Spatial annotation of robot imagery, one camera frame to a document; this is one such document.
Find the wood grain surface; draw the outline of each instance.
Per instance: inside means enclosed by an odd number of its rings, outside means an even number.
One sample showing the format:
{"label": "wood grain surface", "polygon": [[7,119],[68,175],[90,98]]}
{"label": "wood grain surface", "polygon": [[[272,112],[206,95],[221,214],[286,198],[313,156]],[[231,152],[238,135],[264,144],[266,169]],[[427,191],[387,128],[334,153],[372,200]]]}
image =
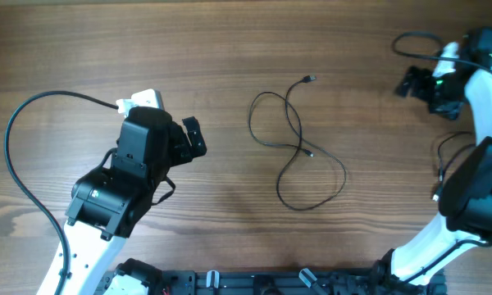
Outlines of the wood grain surface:
{"label": "wood grain surface", "polygon": [[[174,197],[141,220],[112,267],[130,257],[164,270],[370,266],[437,212],[434,145],[450,131],[473,129],[468,109],[450,122],[392,94],[409,65],[432,64],[393,55],[390,41],[406,30],[459,40],[482,25],[492,25],[492,1],[0,7],[0,294],[35,293],[58,245],[3,160],[7,120],[31,95],[63,89],[114,102],[154,88],[174,120],[196,116],[202,126],[207,155],[171,170]],[[343,161],[348,183],[334,201],[295,212],[275,191],[293,151],[255,143],[246,118],[257,93],[283,93],[309,74],[317,81],[291,100],[304,136]],[[61,224],[73,183],[115,146],[122,120],[61,97],[20,114],[14,165]],[[260,102],[253,130],[297,142],[274,98]],[[455,140],[446,155],[470,140]],[[328,158],[300,157],[282,192],[295,206],[311,205],[335,191],[341,175]],[[450,294],[492,293],[492,249],[464,254],[447,275]]]}

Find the black wire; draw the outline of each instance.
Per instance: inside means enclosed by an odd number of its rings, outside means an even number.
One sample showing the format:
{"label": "black wire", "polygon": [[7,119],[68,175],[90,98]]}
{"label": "black wire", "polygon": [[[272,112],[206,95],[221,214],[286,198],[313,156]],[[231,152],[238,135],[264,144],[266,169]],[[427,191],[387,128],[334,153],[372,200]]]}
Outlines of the black wire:
{"label": "black wire", "polygon": [[[312,209],[315,209],[321,205],[323,205],[324,203],[332,200],[334,197],[336,197],[337,195],[339,195],[339,193],[343,190],[344,188],[344,185],[346,184],[346,179],[347,179],[347,171],[346,171],[346,168],[344,167],[343,163],[334,155],[332,155],[331,153],[329,153],[327,150],[325,150],[323,147],[319,147],[317,146],[316,144],[313,144],[313,143],[310,143],[309,141],[307,141],[306,139],[303,138],[303,127],[301,125],[301,119],[299,118],[298,116],[298,113],[297,111],[295,110],[295,108],[291,105],[291,103],[289,103],[289,94],[292,92],[292,90],[299,84],[301,83],[308,83],[308,82],[311,82],[313,81],[314,78],[311,78],[310,76],[306,76],[304,77],[303,79],[295,82],[294,84],[292,84],[289,88],[288,88],[288,91],[286,92],[286,96],[283,97],[281,96],[280,94],[278,93],[273,93],[273,92],[270,92],[270,91],[265,91],[265,92],[262,92],[262,93],[259,93],[252,101],[252,104],[249,108],[249,114],[248,114],[248,128],[249,128],[249,133],[252,135],[253,139],[255,139],[256,142],[262,144],[262,145],[265,145],[267,147],[273,147],[273,148],[279,148],[279,147],[292,147],[292,148],[295,148],[295,153],[293,154],[293,156],[289,159],[288,163],[286,163],[286,165],[282,168],[282,170],[280,171],[278,177],[277,177],[277,181],[276,181],[276,191],[277,191],[277,197],[279,198],[280,202],[283,203],[283,205],[285,205],[287,208],[291,209],[291,210],[294,210],[294,211],[308,211],[308,210],[312,210]],[[255,134],[253,134],[253,131],[252,131],[252,116],[253,116],[253,111],[255,109],[255,102],[263,95],[265,94],[272,94],[274,96],[276,96],[277,98],[280,98],[282,100],[285,101],[285,114],[286,114],[286,120],[288,121],[288,124],[290,126],[290,128],[293,130],[293,132],[297,135],[298,137],[298,144],[297,146],[293,145],[293,144],[287,144],[287,143],[270,143],[270,142],[266,142],[266,141],[262,141],[260,139],[258,139]],[[292,122],[291,120],[289,119],[289,114],[288,114],[288,108],[290,108],[292,110],[292,112],[295,114],[295,116],[297,117],[297,122],[298,122],[298,131],[294,128],[294,126],[292,125]],[[318,151],[326,154],[328,157],[331,157],[332,159],[334,159],[335,161],[337,161],[339,163],[339,165],[341,166],[341,168],[343,169],[343,173],[344,173],[344,180],[343,180],[343,183],[341,184],[340,188],[331,196],[329,196],[328,198],[326,198],[325,200],[321,201],[321,202],[318,202],[317,204],[313,205],[313,206],[308,206],[308,207],[304,207],[304,208],[297,208],[297,207],[294,207],[294,206],[291,206],[290,204],[288,204],[284,198],[281,196],[280,194],[280,179],[282,178],[282,176],[284,175],[284,173],[288,170],[288,168],[291,166],[291,164],[295,161],[295,159],[297,158],[298,156],[298,153],[300,151],[303,151],[304,153],[306,153],[307,155],[309,155],[310,157],[313,157],[313,153],[310,152],[309,150],[307,150],[306,148],[303,148],[303,143],[306,143],[308,145],[310,145],[311,147],[317,149]]]}
{"label": "black wire", "polygon": [[440,45],[440,51],[441,51],[441,49],[443,47],[442,46],[443,45],[443,40],[440,37],[438,37],[437,35],[432,34],[430,32],[413,31],[413,32],[402,33],[397,38],[395,38],[394,41],[392,41],[392,44],[391,44],[392,52],[394,52],[394,53],[396,53],[396,54],[398,54],[400,56],[403,56],[403,57],[413,57],[413,58],[417,58],[417,59],[424,59],[424,60],[430,60],[430,61],[453,61],[453,62],[458,62],[458,63],[462,63],[462,64],[465,64],[465,65],[474,66],[476,68],[482,69],[484,71],[489,72],[492,75],[492,69],[490,69],[487,66],[483,66],[483,65],[478,64],[476,62],[473,62],[473,61],[465,61],[465,60],[462,60],[462,59],[459,59],[459,58],[452,58],[452,57],[430,56],[430,55],[425,55],[425,54],[410,53],[410,52],[404,52],[404,51],[398,50],[397,49],[397,43],[401,39],[406,38],[406,37],[418,37],[418,38],[426,38],[426,39],[434,40],[434,41],[436,41]]}
{"label": "black wire", "polygon": [[99,105],[102,105],[102,106],[105,106],[105,107],[110,107],[112,109],[118,109],[118,106],[112,105],[111,103],[100,101],[100,100],[98,100],[96,98],[91,98],[91,97],[89,97],[87,95],[83,95],[83,94],[80,94],[80,93],[73,93],[73,92],[61,91],[61,90],[48,91],[48,92],[39,93],[37,95],[34,95],[33,97],[27,99],[25,102],[23,102],[22,104],[20,104],[20,106],[18,108],[16,108],[16,110],[13,112],[11,118],[9,119],[9,122],[7,123],[6,133],[5,133],[5,137],[4,137],[4,140],[3,140],[3,151],[4,151],[4,155],[6,157],[7,169],[9,170],[9,173],[11,174],[11,177],[13,178],[13,180],[15,180],[16,184],[18,184],[18,186],[20,187],[20,189],[22,190],[22,192],[24,192],[25,195],[27,195],[27,197],[31,201],[33,201],[33,203],[49,219],[49,221],[51,222],[52,226],[57,231],[58,238],[60,239],[60,243],[62,245],[62,251],[63,251],[64,261],[63,261],[63,267],[62,267],[62,270],[61,270],[61,273],[60,273],[60,280],[58,281],[57,290],[55,291],[55,294],[58,295],[58,294],[60,294],[62,292],[62,289],[64,288],[64,284],[66,283],[66,277],[67,277],[68,272],[69,272],[70,249],[69,249],[69,243],[67,242],[66,234],[62,230],[62,227],[58,224],[57,219],[55,219],[55,217],[51,214],[51,212],[41,203],[41,201],[39,201],[32,194],[31,191],[29,191],[27,189],[27,187],[24,185],[24,183],[22,183],[22,181],[20,180],[20,178],[18,177],[18,175],[15,172],[15,168],[13,167],[13,164],[11,163],[11,155],[9,154],[9,135],[10,135],[10,132],[11,132],[11,127],[13,126],[13,122],[15,121],[16,117],[18,116],[18,114],[28,104],[34,102],[35,100],[37,100],[39,98],[44,98],[44,97],[51,96],[51,95],[66,95],[66,96],[72,96],[72,97],[75,97],[75,98],[83,98],[83,99],[88,100],[90,102],[95,102],[95,103],[97,103]]}
{"label": "black wire", "polygon": [[175,188],[176,188],[176,185],[173,183],[173,181],[171,181],[171,179],[169,179],[169,177],[166,177],[165,181],[170,185],[170,188],[171,190],[167,193],[164,193],[162,195],[162,197],[160,197],[158,199],[158,201],[156,202],[151,202],[151,206],[156,206],[162,202],[164,202],[165,200],[167,200],[169,197],[171,197],[173,195],[173,193],[175,192]]}
{"label": "black wire", "polygon": [[461,147],[457,152],[455,152],[450,158],[449,162],[446,164],[446,166],[443,164],[443,156],[441,155],[441,148],[444,146],[445,143],[447,143],[449,140],[454,139],[458,136],[461,135],[472,135],[472,132],[470,131],[458,131],[450,136],[448,136],[445,140],[443,140],[440,145],[437,147],[437,157],[439,158],[440,162],[440,168],[439,168],[439,181],[441,183],[444,182],[444,176],[446,175],[446,171],[449,169],[449,167],[452,165],[452,163],[458,158],[460,154],[465,152],[468,148],[470,147],[475,147],[475,144],[469,144],[464,147]]}
{"label": "black wire", "polygon": [[100,161],[100,164],[98,164],[98,166],[94,167],[93,169],[96,170],[96,169],[102,169],[102,167],[104,166],[104,164],[106,164],[107,162],[107,159],[109,158],[109,156],[113,153],[116,152],[116,147],[110,149],[109,151],[106,152],[106,155],[104,155],[104,158]]}

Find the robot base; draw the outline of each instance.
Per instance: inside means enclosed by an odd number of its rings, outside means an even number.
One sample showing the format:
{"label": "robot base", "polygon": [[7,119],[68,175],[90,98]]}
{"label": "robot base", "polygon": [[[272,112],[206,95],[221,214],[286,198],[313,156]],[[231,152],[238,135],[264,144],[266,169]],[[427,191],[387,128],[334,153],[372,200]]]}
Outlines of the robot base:
{"label": "robot base", "polygon": [[[161,271],[141,261],[129,259],[119,265],[117,270],[104,275],[95,295],[116,291],[117,286],[112,286],[112,281],[116,277],[126,275],[138,279],[141,284],[148,287],[147,294],[152,295],[446,295],[447,293],[442,270],[432,277],[427,286],[419,287],[376,282],[373,279],[375,267],[374,269],[317,271],[313,273],[317,281],[312,288],[302,281],[302,275],[299,276],[301,273],[298,271],[218,273],[212,270],[206,274],[188,270]],[[127,288],[122,293],[133,294],[128,291]]]}

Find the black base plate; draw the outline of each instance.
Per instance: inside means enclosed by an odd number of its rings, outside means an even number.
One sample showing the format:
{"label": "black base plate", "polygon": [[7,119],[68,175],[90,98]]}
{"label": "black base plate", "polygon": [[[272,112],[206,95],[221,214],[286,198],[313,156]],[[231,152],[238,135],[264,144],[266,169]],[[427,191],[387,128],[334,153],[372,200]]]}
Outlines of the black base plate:
{"label": "black base plate", "polygon": [[[398,291],[390,292],[386,288],[370,290],[367,286],[370,269],[349,269],[336,271],[317,271],[314,275],[317,282],[330,295],[399,295],[406,294]],[[114,272],[107,272],[97,287],[95,295],[102,295],[112,281]],[[256,275],[269,275],[275,281],[275,286],[284,295],[316,295],[307,288],[295,272],[231,272],[221,273],[219,288],[214,292],[206,288],[206,273],[193,271],[164,270],[162,281],[169,288],[169,295],[253,295],[253,278]],[[425,288],[420,288],[414,294],[446,295],[447,288],[443,271],[432,277]],[[163,295],[162,289],[153,295]]]}

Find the cable connector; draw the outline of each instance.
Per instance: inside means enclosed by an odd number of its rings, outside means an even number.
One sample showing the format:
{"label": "cable connector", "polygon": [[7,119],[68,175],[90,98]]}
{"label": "cable connector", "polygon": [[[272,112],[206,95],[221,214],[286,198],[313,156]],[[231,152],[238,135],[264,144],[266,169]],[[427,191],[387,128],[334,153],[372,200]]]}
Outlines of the cable connector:
{"label": "cable connector", "polygon": [[440,184],[432,195],[432,201],[439,202],[441,193],[443,192],[443,184]]}
{"label": "cable connector", "polygon": [[148,89],[131,95],[131,99],[119,99],[116,101],[119,114],[124,117],[130,114],[133,107],[154,107],[164,110],[161,93],[155,89]]}
{"label": "cable connector", "polygon": [[303,78],[304,83],[310,83],[313,80],[317,79],[315,75],[307,75],[306,77]]}
{"label": "cable connector", "polygon": [[301,150],[308,156],[308,157],[313,157],[313,152],[310,150],[307,150],[306,148],[301,148]]}

